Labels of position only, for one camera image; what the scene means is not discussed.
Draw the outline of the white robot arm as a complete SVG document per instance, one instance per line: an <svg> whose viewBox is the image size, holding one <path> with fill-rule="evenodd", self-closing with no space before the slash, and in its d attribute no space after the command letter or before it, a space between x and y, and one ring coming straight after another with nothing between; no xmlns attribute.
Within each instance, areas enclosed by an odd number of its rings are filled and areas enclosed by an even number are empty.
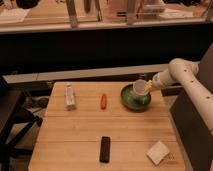
<svg viewBox="0 0 213 171"><path fill-rule="evenodd" d="M158 72L145 84L144 91L180 83L213 134L213 93L196 78L198 71L199 65L196 62L175 58L166 70Z"/></svg>

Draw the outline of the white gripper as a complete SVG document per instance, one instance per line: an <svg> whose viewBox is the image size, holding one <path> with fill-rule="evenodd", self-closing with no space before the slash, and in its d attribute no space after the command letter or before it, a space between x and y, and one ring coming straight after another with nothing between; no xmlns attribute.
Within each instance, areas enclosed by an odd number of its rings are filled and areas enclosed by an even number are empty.
<svg viewBox="0 0 213 171"><path fill-rule="evenodd" d="M152 78L152 81L149 80L144 87L144 93L147 93L151 90L152 84L155 88L161 89L167 86L170 86L174 83L173 78L171 77L168 70L159 72L155 74Z"/></svg>

